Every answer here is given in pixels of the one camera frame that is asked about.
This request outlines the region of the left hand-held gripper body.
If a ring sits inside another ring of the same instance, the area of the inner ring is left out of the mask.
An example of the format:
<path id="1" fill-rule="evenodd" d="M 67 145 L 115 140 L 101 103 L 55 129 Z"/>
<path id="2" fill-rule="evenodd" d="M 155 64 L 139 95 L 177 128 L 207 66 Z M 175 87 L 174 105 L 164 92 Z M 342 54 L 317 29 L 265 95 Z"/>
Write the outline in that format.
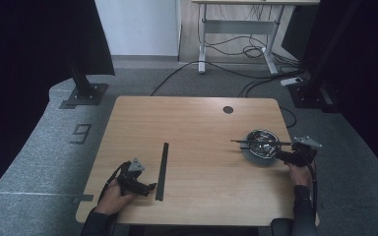
<path id="1" fill-rule="evenodd" d="M 148 185 L 138 181 L 138 177 L 145 170 L 144 165 L 138 158 L 126 161 L 119 166 L 120 173 L 117 177 L 117 183 L 121 188 L 121 195 L 124 196 L 128 192 L 142 196 L 142 191 L 148 191 Z"/>

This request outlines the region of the black aluminium rail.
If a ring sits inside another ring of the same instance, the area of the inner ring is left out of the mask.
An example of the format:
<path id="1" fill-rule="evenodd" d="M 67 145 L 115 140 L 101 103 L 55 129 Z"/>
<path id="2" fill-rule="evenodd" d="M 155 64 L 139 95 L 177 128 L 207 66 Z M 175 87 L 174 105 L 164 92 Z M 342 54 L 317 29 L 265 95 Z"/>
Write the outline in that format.
<path id="1" fill-rule="evenodd" d="M 164 197 L 164 187 L 165 187 L 165 176 L 166 176 L 166 166 L 167 166 L 167 159 L 168 159 L 168 149 L 169 143 L 163 144 L 159 174 L 157 179 L 157 192 L 156 192 L 156 200 L 163 201 Z"/>

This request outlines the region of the pile of small metal parts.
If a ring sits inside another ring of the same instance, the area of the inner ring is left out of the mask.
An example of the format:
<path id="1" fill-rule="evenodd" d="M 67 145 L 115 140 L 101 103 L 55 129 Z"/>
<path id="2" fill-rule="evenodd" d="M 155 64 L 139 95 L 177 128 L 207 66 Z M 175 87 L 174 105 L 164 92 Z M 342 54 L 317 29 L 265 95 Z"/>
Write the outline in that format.
<path id="1" fill-rule="evenodd" d="M 265 141 L 265 142 L 276 142 L 278 139 L 273 135 L 265 133 L 253 134 L 248 138 L 249 141 Z M 260 145 L 260 144 L 249 144 L 250 150 L 258 156 L 269 157 L 276 150 L 276 145 Z"/>

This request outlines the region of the person's left hand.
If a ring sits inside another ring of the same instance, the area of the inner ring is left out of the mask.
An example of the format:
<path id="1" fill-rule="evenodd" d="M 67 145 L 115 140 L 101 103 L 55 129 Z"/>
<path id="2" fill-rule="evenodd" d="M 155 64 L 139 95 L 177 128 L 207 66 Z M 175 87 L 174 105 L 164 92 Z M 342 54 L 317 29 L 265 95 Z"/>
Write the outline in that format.
<path id="1" fill-rule="evenodd" d="M 137 198 L 134 194 L 121 195 L 121 188 L 117 180 L 112 180 L 104 191 L 104 195 L 94 211 L 105 215 L 113 215 L 133 202 Z"/>

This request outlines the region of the person's right hand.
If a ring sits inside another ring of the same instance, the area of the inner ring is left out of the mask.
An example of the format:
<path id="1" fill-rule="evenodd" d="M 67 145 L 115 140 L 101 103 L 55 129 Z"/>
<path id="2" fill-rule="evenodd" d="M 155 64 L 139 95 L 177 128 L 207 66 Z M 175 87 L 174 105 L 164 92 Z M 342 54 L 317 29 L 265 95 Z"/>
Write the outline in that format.
<path id="1" fill-rule="evenodd" d="M 306 186 L 311 188 L 313 186 L 312 174 L 307 166 L 298 167 L 291 163 L 287 164 L 289 169 L 289 177 L 294 186 Z"/>

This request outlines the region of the white frame desk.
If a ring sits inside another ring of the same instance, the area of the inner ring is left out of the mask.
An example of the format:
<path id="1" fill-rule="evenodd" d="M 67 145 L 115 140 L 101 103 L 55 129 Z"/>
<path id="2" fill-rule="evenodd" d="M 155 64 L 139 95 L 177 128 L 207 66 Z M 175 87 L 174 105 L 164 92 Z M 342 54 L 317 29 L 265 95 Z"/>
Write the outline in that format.
<path id="1" fill-rule="evenodd" d="M 200 51 L 198 72 L 206 72 L 206 35 L 219 34 L 259 34 L 267 35 L 269 41 L 262 49 L 267 67 L 272 75 L 278 73 L 272 55 L 272 48 L 281 23 L 284 8 L 286 6 L 318 6 L 320 0 L 191 0 L 200 6 Z M 273 21 L 238 21 L 238 20 L 211 20 L 207 18 L 209 5 L 262 5 L 278 7 Z"/>

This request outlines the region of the black stand with base plate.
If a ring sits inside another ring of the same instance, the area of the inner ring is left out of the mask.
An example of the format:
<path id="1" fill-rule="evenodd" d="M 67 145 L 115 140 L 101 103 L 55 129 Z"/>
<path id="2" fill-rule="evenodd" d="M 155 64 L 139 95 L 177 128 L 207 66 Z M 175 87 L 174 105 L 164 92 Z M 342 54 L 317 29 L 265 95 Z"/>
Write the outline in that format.
<path id="1" fill-rule="evenodd" d="M 87 76 L 75 62 L 69 61 L 69 71 L 75 88 L 67 100 L 63 100 L 60 109 L 75 109 L 78 105 L 98 106 L 108 88 L 108 84 L 91 84 Z"/>

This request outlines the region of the black curtain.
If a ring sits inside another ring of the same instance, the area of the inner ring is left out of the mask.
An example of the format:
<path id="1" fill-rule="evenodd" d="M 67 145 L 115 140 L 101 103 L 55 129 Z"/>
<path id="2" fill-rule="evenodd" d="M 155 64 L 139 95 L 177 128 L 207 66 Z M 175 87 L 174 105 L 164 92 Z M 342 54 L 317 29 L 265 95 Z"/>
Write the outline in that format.
<path id="1" fill-rule="evenodd" d="M 282 47 L 299 60 L 300 68 L 318 6 L 294 7 L 285 32 Z M 335 53 L 329 79 L 337 112 L 378 158 L 378 0 L 361 0 Z"/>
<path id="2" fill-rule="evenodd" d="M 110 75 L 96 0 L 0 0 L 0 178 L 48 102 L 77 75 Z"/>

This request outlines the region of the long thin black rod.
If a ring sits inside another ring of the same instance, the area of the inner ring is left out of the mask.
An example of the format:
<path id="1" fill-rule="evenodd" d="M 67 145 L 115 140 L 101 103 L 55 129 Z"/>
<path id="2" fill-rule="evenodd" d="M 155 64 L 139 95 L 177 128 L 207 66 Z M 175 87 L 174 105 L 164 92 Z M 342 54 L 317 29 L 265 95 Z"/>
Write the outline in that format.
<path id="1" fill-rule="evenodd" d="M 230 140 L 231 142 L 235 143 L 245 143 L 245 144 L 260 144 L 260 145 L 276 145 L 276 146 L 290 146 L 292 143 L 289 142 L 265 142 L 265 141 L 238 141 L 238 140 Z"/>

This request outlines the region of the shiny metal bowl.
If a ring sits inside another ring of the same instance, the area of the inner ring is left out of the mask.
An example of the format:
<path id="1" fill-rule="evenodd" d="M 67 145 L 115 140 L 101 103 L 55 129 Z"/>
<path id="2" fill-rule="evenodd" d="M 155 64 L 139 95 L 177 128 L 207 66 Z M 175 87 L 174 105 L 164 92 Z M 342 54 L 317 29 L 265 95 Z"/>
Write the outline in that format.
<path id="1" fill-rule="evenodd" d="M 262 158 L 273 158 L 282 149 L 279 138 L 267 130 L 254 130 L 246 136 L 246 147 L 253 155 Z"/>

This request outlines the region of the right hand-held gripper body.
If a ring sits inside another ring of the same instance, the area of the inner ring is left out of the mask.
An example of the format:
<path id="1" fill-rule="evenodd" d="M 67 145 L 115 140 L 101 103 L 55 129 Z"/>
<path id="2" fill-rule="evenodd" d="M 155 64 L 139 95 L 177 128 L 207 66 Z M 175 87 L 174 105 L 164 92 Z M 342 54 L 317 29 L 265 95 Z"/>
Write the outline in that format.
<path id="1" fill-rule="evenodd" d="M 296 166 L 310 164 L 316 156 L 317 148 L 320 148 L 321 146 L 321 144 L 317 143 L 309 136 L 301 138 L 295 137 L 291 145 L 291 163 Z"/>

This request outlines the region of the black stand with dark base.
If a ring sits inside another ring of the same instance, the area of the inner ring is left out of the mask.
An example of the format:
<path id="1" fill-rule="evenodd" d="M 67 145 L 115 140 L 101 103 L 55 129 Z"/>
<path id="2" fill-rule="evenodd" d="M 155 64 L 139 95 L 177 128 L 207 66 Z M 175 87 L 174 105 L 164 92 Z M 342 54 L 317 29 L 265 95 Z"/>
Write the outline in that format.
<path id="1" fill-rule="evenodd" d="M 329 70 L 360 3 L 361 0 L 320 0 L 301 61 L 304 82 L 287 87 L 296 108 L 337 112 Z"/>

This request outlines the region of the white power strip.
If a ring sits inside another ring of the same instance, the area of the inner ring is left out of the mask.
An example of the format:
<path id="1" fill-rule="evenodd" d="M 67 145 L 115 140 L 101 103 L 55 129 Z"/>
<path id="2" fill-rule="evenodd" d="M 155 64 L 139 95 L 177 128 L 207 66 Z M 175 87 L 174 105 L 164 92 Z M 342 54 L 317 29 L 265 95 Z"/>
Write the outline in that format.
<path id="1" fill-rule="evenodd" d="M 289 85 L 294 85 L 294 84 L 298 84 L 298 83 L 302 83 L 302 82 L 303 82 L 303 80 L 299 77 L 289 78 L 289 79 L 281 80 L 281 86 L 286 87 L 286 86 L 289 86 Z"/>

